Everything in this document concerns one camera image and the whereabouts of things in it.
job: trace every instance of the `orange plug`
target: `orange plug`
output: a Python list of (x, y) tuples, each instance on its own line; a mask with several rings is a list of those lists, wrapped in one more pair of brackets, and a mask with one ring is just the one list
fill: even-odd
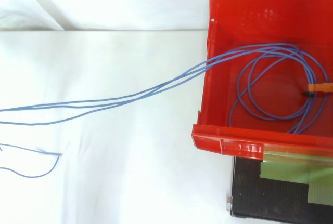
[(308, 84), (308, 91), (322, 91), (324, 93), (333, 93), (333, 83)]

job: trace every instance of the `green tape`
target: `green tape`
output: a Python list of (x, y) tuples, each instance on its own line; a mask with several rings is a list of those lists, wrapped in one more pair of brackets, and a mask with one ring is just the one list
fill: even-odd
[(333, 159), (281, 152), (264, 154), (261, 178), (309, 184), (308, 202), (333, 206)]
[(308, 202), (333, 206), (333, 168), (311, 167)]
[(261, 163), (261, 178), (309, 184), (309, 166), (284, 162)]

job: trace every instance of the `blue cable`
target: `blue cable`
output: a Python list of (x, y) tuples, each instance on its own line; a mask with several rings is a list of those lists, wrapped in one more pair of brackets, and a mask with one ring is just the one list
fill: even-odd
[[(236, 58), (241, 58), (250, 54), (257, 54), (258, 56), (254, 59), (252, 59), (243, 69), (242, 71), (239, 73), (238, 79), (237, 79), (237, 84), (236, 84), (236, 88), (237, 88), (237, 99), (235, 100), (230, 113), (229, 113), (229, 126), (232, 126), (232, 115), (233, 115), (233, 111), (235, 106), (240, 103), (249, 114), (262, 119), (262, 120), (267, 120), (267, 121), (284, 121), (284, 120), (291, 120), (291, 119), (295, 119), (300, 117), (300, 120), (298, 121), (298, 123), (292, 128), (290, 129), (288, 132), (289, 133), (295, 133), (295, 134), (299, 134), (302, 133), (303, 131), (305, 131), (307, 128), (309, 128), (313, 122), (317, 119), (317, 117), (320, 115), (325, 101), (327, 99), (327, 94), (324, 95), (322, 103), (320, 108), (318, 109), (317, 113), (315, 114), (314, 117), (312, 117), (312, 119), (305, 125), (304, 125), (304, 121), (305, 119), (308, 117), (309, 113), (312, 111), (316, 100), (318, 99), (317, 93), (314, 94), (314, 97), (308, 97), (308, 99), (306, 100), (305, 104), (302, 106), (302, 108), (300, 110), (298, 110), (297, 112), (288, 115), (288, 116), (275, 116), (272, 115), (266, 111), (264, 111), (254, 100), (252, 93), (251, 93), (251, 87), (273, 66), (275, 66), (276, 64), (283, 62), (284, 60), (287, 59), (291, 59), (294, 60), (298, 63), (300, 63), (303, 68), (304, 68), (304, 72), (306, 75), (306, 78), (308, 80), (309, 84), (315, 84), (317, 83), (317, 77), (316, 74), (314, 72), (314, 70), (311, 68), (311, 66), (308, 64), (307, 59), (312, 60), (321, 70), (323, 76), (324, 76), (324, 80), (325, 83), (328, 83), (328, 77), (327, 74), (324, 70), (324, 68), (321, 66), (321, 64), (310, 54), (308, 54), (307, 52), (304, 52), (302, 50), (300, 50), (296, 45), (294, 44), (288, 44), (288, 43), (273, 43), (273, 44), (257, 44), (257, 45), (246, 45), (246, 46), (242, 46), (242, 47), (238, 47), (238, 48), (234, 48), (231, 49), (221, 55), (217, 55), (211, 59), (208, 59), (192, 68), (190, 68), (189, 70), (187, 70), (186, 72), (184, 72), (183, 74), (175, 77), (172, 80), (169, 80), (165, 83), (159, 84), (157, 86), (154, 86), (152, 88), (140, 91), (138, 93), (135, 94), (131, 94), (131, 95), (127, 95), (127, 96), (122, 96), (122, 97), (117, 97), (117, 98), (107, 98), (107, 99), (97, 99), (97, 100), (78, 100), (78, 101), (68, 101), (68, 102), (56, 102), (56, 103), (44, 103), (44, 104), (35, 104), (35, 105), (31, 105), (31, 106), (24, 106), (24, 107), (16, 107), (16, 108), (9, 108), (9, 109), (0, 109), (0, 112), (8, 112), (8, 111), (29, 111), (29, 110), (47, 110), (47, 109), (52, 109), (52, 108), (71, 108), (71, 109), (93, 109), (93, 108), (97, 108), (97, 109), (93, 109), (93, 110), (89, 110), (86, 111), (84, 113), (81, 113), (79, 115), (75, 115), (66, 119), (62, 119), (62, 120), (57, 120), (57, 121), (53, 121), (53, 122), (46, 122), (46, 123), (20, 123), (20, 122), (4, 122), (4, 121), (0, 121), (0, 124), (12, 124), (12, 125), (27, 125), (27, 126), (35, 126), (35, 125), (50, 125), (50, 124), (57, 124), (57, 123), (62, 123), (62, 122), (66, 122), (69, 120), (73, 120), (94, 112), (98, 112), (98, 111), (103, 111), (103, 110), (108, 110), (108, 109), (112, 109), (112, 108), (116, 108), (119, 106), (123, 106), (159, 93), (162, 93), (166, 90), (172, 89), (176, 86), (182, 85), (184, 83), (186, 83), (189, 80), (192, 80), (193, 78), (199, 76), (200, 74), (210, 70), (213, 66), (215, 66), (216, 64), (222, 63), (222, 62), (226, 62), (229, 60), (233, 60)], [(256, 64), (261, 60), (261, 59), (265, 59), (265, 58), (277, 58), (276, 61), (274, 61), (272, 64), (270, 64), (267, 68), (265, 68), (257, 77), (252, 78), (252, 73), (253, 70), (256, 66)], [(242, 75), (244, 74), (246, 69), (250, 69), (248, 78), (247, 78), (247, 87), (240, 92), (239, 91), (239, 84), (240, 84), (240, 80), (242, 78)], [(251, 111), (249, 109), (249, 107), (243, 102), (242, 97), (245, 93), (248, 93), (249, 98), (251, 103), (254, 105), (254, 107), (261, 112), (261, 115), (258, 115), (256, 113), (254, 113), (253, 111)], [(2, 169), (7, 169), (10, 170), (18, 175), (21, 175), (11, 169), (8, 168), (2, 168)]]
[(53, 167), (48, 172), (46, 172), (42, 175), (38, 175), (38, 176), (27, 176), (27, 175), (23, 175), (21, 173), (18, 173), (18, 172), (16, 172), (15, 170), (13, 170), (11, 168), (0, 167), (0, 169), (5, 169), (5, 170), (8, 170), (8, 171), (11, 171), (11, 172), (13, 172), (13, 173), (15, 173), (19, 176), (26, 177), (26, 178), (38, 178), (38, 177), (43, 177), (43, 176), (46, 176), (46, 175), (50, 174), (53, 171), (53, 169), (57, 166), (59, 158), (62, 156), (62, 154), (60, 154), (60, 153), (45, 152), (45, 151), (39, 151), (39, 150), (31, 150), (31, 149), (23, 148), (23, 147), (20, 147), (20, 146), (15, 146), (15, 145), (5, 144), (5, 143), (0, 143), (0, 147), (1, 146), (8, 146), (8, 147), (17, 148), (17, 149), (26, 150), (26, 151), (31, 151), (31, 152), (35, 152), (35, 153), (39, 153), (39, 154), (43, 154), (43, 155), (55, 155), (55, 156), (57, 156), (56, 162), (54, 163)]

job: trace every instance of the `red plastic bin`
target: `red plastic bin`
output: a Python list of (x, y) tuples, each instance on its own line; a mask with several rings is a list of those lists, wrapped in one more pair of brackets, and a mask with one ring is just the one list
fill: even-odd
[[(297, 45), (322, 64), (333, 82), (333, 0), (210, 0), (208, 58), (235, 47), (263, 43)], [(252, 58), (226, 61), (206, 72), (201, 111), (192, 132), (195, 146), (253, 159), (263, 159), (266, 146), (275, 146), (280, 152), (333, 157), (333, 95), (301, 135), (286, 133), (299, 119), (264, 121), (250, 115), (241, 104), (234, 109), (233, 126), (228, 127), (237, 98), (237, 77)], [(258, 74), (264, 67), (267, 64), (262, 62), (254, 72)], [(246, 77), (240, 88), (245, 88)], [(284, 116), (303, 106), (306, 98), (301, 93), (307, 86), (303, 67), (289, 60), (267, 72), (253, 86), (252, 94), (266, 111)], [(246, 95), (243, 100), (251, 105)]]

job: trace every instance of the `white table surface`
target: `white table surface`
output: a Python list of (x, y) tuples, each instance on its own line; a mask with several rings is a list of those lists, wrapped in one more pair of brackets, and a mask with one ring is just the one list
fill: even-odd
[[(206, 58), (206, 31), (0, 32), (1, 108), (122, 96)], [(46, 177), (0, 170), (1, 223), (266, 223), (231, 217), (232, 157), (191, 139), (203, 76), (162, 94), (50, 126), (0, 125), (1, 143), (63, 153)], [(71, 110), (1, 113), (41, 122)], [(49, 170), (54, 157), (2, 147), (0, 166)]]

